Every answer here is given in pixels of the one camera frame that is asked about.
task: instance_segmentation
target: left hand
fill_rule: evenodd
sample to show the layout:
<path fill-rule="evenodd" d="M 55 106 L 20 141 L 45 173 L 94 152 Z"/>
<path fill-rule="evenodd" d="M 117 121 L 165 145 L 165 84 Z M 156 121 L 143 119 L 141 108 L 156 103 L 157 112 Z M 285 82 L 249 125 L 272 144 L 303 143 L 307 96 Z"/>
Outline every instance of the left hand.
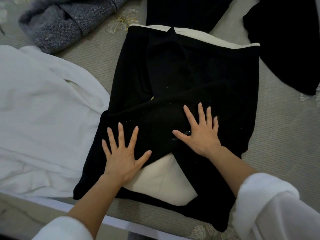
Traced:
<path fill-rule="evenodd" d="M 110 141 L 111 152 L 105 140 L 102 140 L 102 148 L 106 154 L 106 168 L 104 174 L 110 176 L 112 180 L 117 181 L 120 186 L 129 183 L 138 173 L 145 162 L 151 156 L 151 151 L 146 151 L 138 160 L 134 159 L 134 147 L 138 136 L 138 126 L 133 130 L 128 147 L 125 146 L 125 136 L 123 126 L 118 124 L 119 147 L 117 147 L 112 129 L 108 127 L 108 137 Z"/>

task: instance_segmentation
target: knit fabric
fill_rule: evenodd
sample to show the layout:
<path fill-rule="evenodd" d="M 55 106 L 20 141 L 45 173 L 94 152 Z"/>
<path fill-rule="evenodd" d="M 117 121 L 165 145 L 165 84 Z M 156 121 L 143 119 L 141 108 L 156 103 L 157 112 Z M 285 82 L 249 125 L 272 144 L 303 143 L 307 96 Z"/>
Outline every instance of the knit fabric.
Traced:
<path fill-rule="evenodd" d="M 35 0 L 19 19 L 20 28 L 45 53 L 80 40 L 128 0 Z"/>

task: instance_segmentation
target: mattress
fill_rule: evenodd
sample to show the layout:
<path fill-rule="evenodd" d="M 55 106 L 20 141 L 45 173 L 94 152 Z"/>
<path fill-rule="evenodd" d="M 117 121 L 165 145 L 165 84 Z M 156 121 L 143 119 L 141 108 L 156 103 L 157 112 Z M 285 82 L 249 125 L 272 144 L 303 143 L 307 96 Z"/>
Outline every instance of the mattress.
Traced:
<path fill-rule="evenodd" d="M 210 34 L 231 43 L 250 44 L 242 17 L 258 1 L 233 0 Z M 1 9 L 7 12 L 5 21 L 0 16 L 0 26 L 5 32 L 5 35 L 0 32 L 0 44 L 20 48 L 31 42 L 17 24 L 27 3 L 24 0 L 16 3 L 14 0 L 0 0 L 0 15 L 4 13 Z M 144 24 L 146 1 L 131 0 L 127 5 L 137 7 L 139 23 Z M 108 20 L 57 55 L 88 70 L 110 93 L 126 32 L 111 34 L 107 29 Z M 249 149 L 242 158 L 259 171 L 293 184 L 299 190 L 301 199 L 319 212 L 320 109 L 314 97 L 299 101 L 300 93 L 281 82 L 261 60 L 259 72 L 256 125 Z M 214 188 L 208 185 L 208 190 L 214 191 Z M 219 192 L 215 193 L 214 197 L 219 197 Z M 71 198 L 58 200 L 75 203 Z M 204 222 L 132 200 L 115 199 L 107 215 L 182 237 L 195 238 L 203 231 L 208 237 L 212 231 Z"/>

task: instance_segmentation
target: black garment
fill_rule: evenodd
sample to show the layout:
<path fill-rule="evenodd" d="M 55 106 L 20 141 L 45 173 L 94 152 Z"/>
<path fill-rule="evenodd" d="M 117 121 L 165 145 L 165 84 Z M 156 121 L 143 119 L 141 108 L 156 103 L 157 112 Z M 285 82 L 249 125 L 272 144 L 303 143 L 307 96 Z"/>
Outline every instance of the black garment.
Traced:
<path fill-rule="evenodd" d="M 260 57 L 285 84 L 315 95 L 320 83 L 319 21 L 315 0 L 260 0 L 243 17 Z"/>
<path fill-rule="evenodd" d="M 148 0 L 147 25 L 210 32 L 232 0 Z"/>
<path fill-rule="evenodd" d="M 117 138 L 121 122 L 128 145 L 138 125 L 135 158 L 151 149 L 148 165 L 172 152 L 198 197 L 186 206 L 124 188 L 117 197 L 174 210 L 224 231 L 233 193 L 213 164 L 176 139 L 172 130 L 190 131 L 183 105 L 198 119 L 197 105 L 202 102 L 204 108 L 212 107 L 212 116 L 219 116 L 222 145 L 241 157 L 254 129 L 258 83 L 258 46 L 230 49 L 178 35 L 174 28 L 164 32 L 131 26 L 114 74 L 109 110 L 101 116 L 74 199 L 80 199 L 104 172 L 101 140 L 109 142 L 107 127 Z"/>

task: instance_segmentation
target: right hand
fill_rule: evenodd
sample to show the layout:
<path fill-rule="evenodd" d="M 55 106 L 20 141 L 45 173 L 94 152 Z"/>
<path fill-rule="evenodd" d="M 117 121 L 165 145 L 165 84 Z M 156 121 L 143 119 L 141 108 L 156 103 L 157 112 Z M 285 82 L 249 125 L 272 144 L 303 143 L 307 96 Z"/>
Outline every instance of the right hand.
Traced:
<path fill-rule="evenodd" d="M 218 118 L 212 119 L 211 107 L 207 108 L 207 121 L 203 111 L 202 104 L 198 104 L 199 124 L 186 105 L 183 106 L 186 117 L 191 125 L 191 136 L 187 136 L 178 130 L 173 130 L 172 133 L 181 141 L 186 143 L 195 153 L 211 158 L 218 149 L 221 143 L 218 139 Z"/>

